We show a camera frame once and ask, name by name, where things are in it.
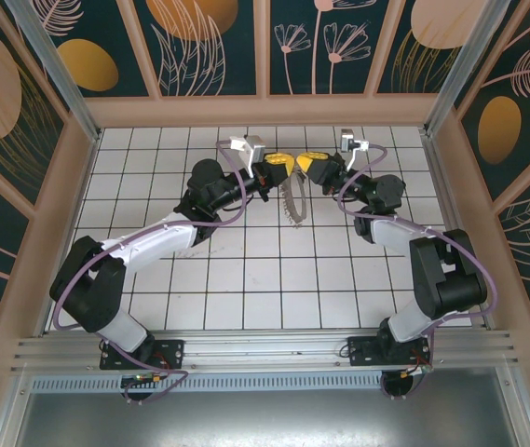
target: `cable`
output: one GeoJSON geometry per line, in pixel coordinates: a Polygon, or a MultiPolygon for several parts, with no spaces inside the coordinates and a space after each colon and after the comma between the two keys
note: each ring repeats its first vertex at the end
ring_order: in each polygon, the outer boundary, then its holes
{"type": "Polygon", "coordinates": [[[413,223],[411,221],[408,221],[406,219],[403,219],[402,217],[399,217],[397,215],[393,216],[378,216],[375,214],[367,214],[362,212],[353,212],[350,210],[347,210],[346,207],[343,206],[343,197],[346,194],[347,189],[349,186],[351,186],[359,177],[365,174],[366,170],[371,168],[374,165],[377,165],[380,163],[388,154],[388,151],[385,147],[379,145],[379,144],[372,144],[370,143],[369,147],[373,149],[379,149],[383,154],[378,157],[377,159],[371,161],[366,166],[364,166],[362,169],[360,169],[355,175],[353,175],[346,184],[343,185],[343,187],[339,190],[339,195],[337,196],[337,206],[339,207],[339,210],[344,212],[345,214],[348,214],[350,216],[354,217],[363,217],[366,219],[374,219],[374,220],[385,220],[385,221],[395,221],[399,222],[400,224],[409,226],[415,231],[421,231],[427,235],[431,235],[434,237],[437,237],[443,241],[445,241],[447,244],[450,244],[453,248],[457,249],[461,254],[463,254],[466,258],[468,258],[477,268],[482,272],[482,275],[484,276],[484,279],[488,283],[488,287],[490,287],[490,291],[492,293],[492,302],[484,309],[480,310],[478,312],[470,312],[468,314],[460,314],[455,313],[451,315],[445,315],[440,319],[437,319],[434,323],[432,323],[430,326],[428,326],[423,334],[424,335],[431,335],[433,331],[443,324],[445,321],[448,321],[450,319],[457,319],[457,318],[475,318],[475,317],[483,317],[484,315],[490,314],[493,310],[496,308],[496,304],[498,303],[498,290],[496,289],[495,280],[490,275],[490,272],[486,269],[486,267],[483,266],[483,264],[476,258],[473,254],[471,254],[465,247],[461,246],[454,240],[450,239],[449,237],[445,236],[443,233],[439,231],[435,231],[430,227],[426,227],[424,225],[420,225],[418,223],[413,223]]]}
{"type": "MultiPolygon", "coordinates": [[[[248,206],[248,204],[250,202],[252,202],[252,200],[254,199],[254,194],[252,194],[250,197],[248,197],[248,201],[246,202],[246,206],[248,206]]],[[[231,212],[231,211],[237,211],[241,208],[241,205],[239,207],[234,207],[234,208],[222,208],[223,211],[227,211],[227,212],[231,212]]]]}
{"type": "MultiPolygon", "coordinates": [[[[246,206],[248,205],[246,186],[244,185],[244,181],[243,181],[243,179],[241,177],[241,174],[239,173],[239,169],[236,166],[236,163],[231,158],[231,156],[228,155],[224,151],[224,148],[223,148],[224,144],[229,144],[229,141],[225,141],[225,140],[218,141],[215,144],[215,146],[216,146],[217,150],[221,153],[221,155],[224,156],[224,158],[227,161],[227,163],[229,163],[229,166],[231,166],[231,169],[233,170],[234,175],[236,176],[236,179],[238,179],[238,185],[239,185],[239,189],[240,189],[240,193],[241,193],[241,197],[242,197],[241,205],[240,205],[238,213],[234,217],[232,217],[229,220],[224,221],[224,222],[174,221],[174,222],[165,223],[166,226],[193,225],[193,226],[208,226],[208,227],[215,227],[216,228],[216,227],[232,224],[233,222],[237,221],[241,217],[241,215],[244,213],[244,211],[246,210],[246,206]]],[[[148,228],[145,228],[144,230],[142,230],[140,233],[137,233],[136,235],[127,237],[126,239],[124,239],[120,243],[115,244],[113,247],[110,247],[109,249],[107,249],[105,251],[102,251],[97,256],[94,256],[92,259],[90,259],[86,264],[84,264],[80,268],[80,270],[78,270],[78,272],[76,272],[76,274],[72,277],[72,279],[70,280],[70,282],[68,283],[68,285],[66,286],[64,291],[61,293],[60,299],[56,302],[56,306],[55,306],[55,308],[53,310],[53,317],[52,317],[53,326],[56,328],[56,330],[58,330],[58,331],[68,331],[68,330],[80,327],[79,324],[71,324],[71,325],[67,325],[67,326],[62,326],[60,324],[60,312],[61,312],[61,309],[63,308],[64,302],[68,298],[68,295],[70,295],[70,292],[72,291],[72,289],[74,288],[74,286],[76,285],[78,280],[81,279],[93,265],[98,263],[101,259],[103,259],[104,257],[108,256],[113,251],[119,250],[122,247],[126,247],[130,243],[135,241],[136,239],[139,239],[141,237],[150,235],[151,233],[154,233],[155,231],[160,230],[161,228],[163,228],[163,225],[164,225],[163,223],[159,223],[159,224],[155,224],[153,226],[149,226],[148,228]]],[[[102,338],[105,343],[110,343],[109,340],[107,340],[105,337],[103,337],[103,336],[101,336],[99,334],[97,334],[97,335],[100,338],[102,338]]],[[[126,389],[124,390],[124,395],[126,396],[126,399],[128,400],[128,403],[135,402],[135,404],[137,404],[137,405],[142,405],[143,402],[149,403],[151,401],[160,399],[160,398],[164,397],[165,395],[167,395],[173,388],[175,388],[181,382],[183,382],[186,379],[186,377],[188,377],[188,371],[169,370],[169,369],[164,370],[163,368],[158,368],[158,367],[155,367],[155,366],[151,366],[151,365],[148,365],[146,363],[142,363],[141,361],[136,360],[133,356],[131,356],[128,352],[124,351],[121,347],[119,347],[115,343],[110,343],[110,345],[124,359],[126,359],[127,361],[135,364],[136,366],[139,366],[140,368],[142,368],[144,370],[153,371],[155,373],[168,373],[168,374],[181,374],[182,375],[181,378],[179,378],[178,380],[173,382],[173,384],[168,386],[163,391],[159,391],[158,393],[151,395],[150,397],[146,398],[145,400],[140,400],[140,401],[132,400],[132,399],[129,398],[129,396],[128,396],[129,385],[126,386],[126,389]]]]}

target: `white tiled floor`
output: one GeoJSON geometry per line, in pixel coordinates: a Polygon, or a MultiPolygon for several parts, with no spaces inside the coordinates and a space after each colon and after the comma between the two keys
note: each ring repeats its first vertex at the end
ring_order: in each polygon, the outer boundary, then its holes
{"type": "MultiPolygon", "coordinates": [[[[250,127],[248,132],[259,135],[267,150],[297,156],[334,153],[341,129],[388,148],[388,158],[372,175],[390,172],[406,181],[400,215],[442,228],[416,128],[250,127]]],[[[215,141],[246,132],[245,127],[107,129],[75,238],[122,236],[163,218],[179,203],[194,164],[217,156],[215,141]]],[[[352,220],[320,187],[306,190],[308,219],[300,228],[292,227],[277,194],[267,203],[255,198],[245,216],[218,229],[211,240],[130,275],[122,306],[151,330],[377,327],[413,298],[409,261],[359,238],[352,220]]],[[[362,206],[349,204],[352,210],[362,206]]],[[[220,213],[222,220],[231,214],[220,213]]]]}

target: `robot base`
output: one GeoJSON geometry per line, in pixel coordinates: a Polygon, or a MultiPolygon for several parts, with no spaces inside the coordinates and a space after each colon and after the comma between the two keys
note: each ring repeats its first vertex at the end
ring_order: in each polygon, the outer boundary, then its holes
{"type": "MultiPolygon", "coordinates": [[[[112,370],[139,370],[137,365],[123,359],[122,356],[109,344],[102,345],[101,360],[99,368],[105,371],[112,370]]],[[[153,354],[146,361],[150,366],[167,369],[163,359],[168,363],[171,370],[180,370],[183,360],[183,340],[155,340],[153,354]]]]}

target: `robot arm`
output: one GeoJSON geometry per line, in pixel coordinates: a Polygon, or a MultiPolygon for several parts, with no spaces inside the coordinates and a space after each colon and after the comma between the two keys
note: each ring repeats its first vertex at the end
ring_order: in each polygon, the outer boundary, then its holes
{"type": "MultiPolygon", "coordinates": [[[[285,154],[263,156],[264,146],[254,137],[232,142],[240,150],[242,160],[250,163],[247,169],[239,172],[246,193],[259,194],[267,201],[270,190],[291,175],[293,157],[285,154]]],[[[241,188],[234,174],[225,176],[215,160],[199,161],[192,169],[180,204],[169,216],[116,239],[78,239],[61,266],[49,295],[56,302],[60,300],[66,286],[83,265],[103,251],[119,245],[76,282],[63,303],[63,309],[85,331],[96,332],[135,359],[146,362],[154,353],[155,339],[143,325],[120,308],[126,273],[136,272],[163,256],[208,239],[215,230],[214,226],[191,223],[218,223],[221,219],[217,211],[240,199],[241,188]],[[124,245],[124,240],[140,233],[145,234],[124,245]]]]}
{"type": "MultiPolygon", "coordinates": [[[[344,152],[368,147],[367,143],[354,143],[353,137],[349,137],[347,135],[342,140],[344,152]]],[[[301,154],[297,162],[312,182],[322,186],[325,195],[338,192],[357,173],[346,166],[340,154],[301,154]]],[[[361,213],[393,216],[395,209],[401,206],[404,190],[405,183],[397,176],[371,178],[362,175],[347,189],[346,196],[366,205],[361,213]]],[[[466,311],[486,300],[487,291],[482,274],[453,246],[435,237],[428,237],[424,231],[400,220],[357,217],[354,224],[359,236],[370,243],[391,248],[410,258],[412,263],[415,299],[381,323],[379,337],[384,337],[384,349],[420,338],[426,329],[445,315],[466,311]]],[[[473,253],[469,237],[463,230],[453,230],[445,235],[473,253]]]]}

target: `black mounting plate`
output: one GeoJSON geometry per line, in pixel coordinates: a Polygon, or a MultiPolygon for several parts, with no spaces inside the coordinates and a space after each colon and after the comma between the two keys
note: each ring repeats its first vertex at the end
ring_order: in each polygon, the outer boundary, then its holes
{"type": "MultiPolygon", "coordinates": [[[[158,354],[161,354],[169,364],[171,370],[180,370],[183,360],[183,340],[155,340],[154,355],[147,360],[147,364],[157,368],[166,368],[161,364],[158,354]]],[[[138,370],[139,367],[134,363],[123,359],[122,356],[109,344],[102,345],[101,360],[99,369],[112,370],[138,370]]]]}
{"type": "Polygon", "coordinates": [[[347,338],[349,364],[351,366],[404,366],[415,365],[415,351],[427,362],[430,362],[430,350],[426,338],[418,338],[411,342],[395,344],[386,355],[383,354],[378,338],[349,337],[347,338]]]}

